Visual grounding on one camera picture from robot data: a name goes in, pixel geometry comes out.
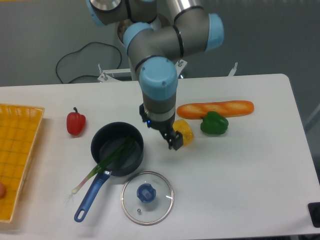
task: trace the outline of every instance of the blue knob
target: blue knob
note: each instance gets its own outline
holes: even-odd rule
[[[206,51],[219,47],[225,38],[224,25],[221,18],[215,14],[209,14],[209,37]]]
[[[148,204],[156,198],[156,190],[149,183],[140,185],[136,191],[136,196],[141,202]]]

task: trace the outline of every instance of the egg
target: egg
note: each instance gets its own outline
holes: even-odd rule
[[[0,182],[0,199],[2,199],[6,194],[6,187],[5,185]]]

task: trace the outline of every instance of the glass lid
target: glass lid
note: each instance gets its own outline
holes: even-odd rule
[[[140,225],[161,222],[171,211],[174,191],[168,180],[153,171],[131,177],[123,186],[121,205],[125,215]]]

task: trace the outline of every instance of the gray floor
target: gray floor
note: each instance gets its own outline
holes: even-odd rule
[[[202,2],[222,18],[225,40],[219,49],[185,58],[185,77],[226,76],[235,62],[238,75],[286,74],[305,123],[320,103],[320,0]],[[158,1],[158,11],[170,19],[165,1]],[[58,60],[95,41],[120,48],[120,67],[128,68],[117,26],[95,26],[84,0],[0,2],[0,86],[59,84]],[[68,82],[98,75],[98,63],[114,69],[119,60],[115,50],[95,45],[63,61],[59,74]],[[307,139],[320,169],[320,122]]]

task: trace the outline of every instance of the baguette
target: baguette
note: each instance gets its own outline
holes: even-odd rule
[[[210,111],[225,118],[251,114],[255,109],[251,101],[233,100],[220,102],[188,103],[177,108],[176,113],[184,119],[202,119]]]

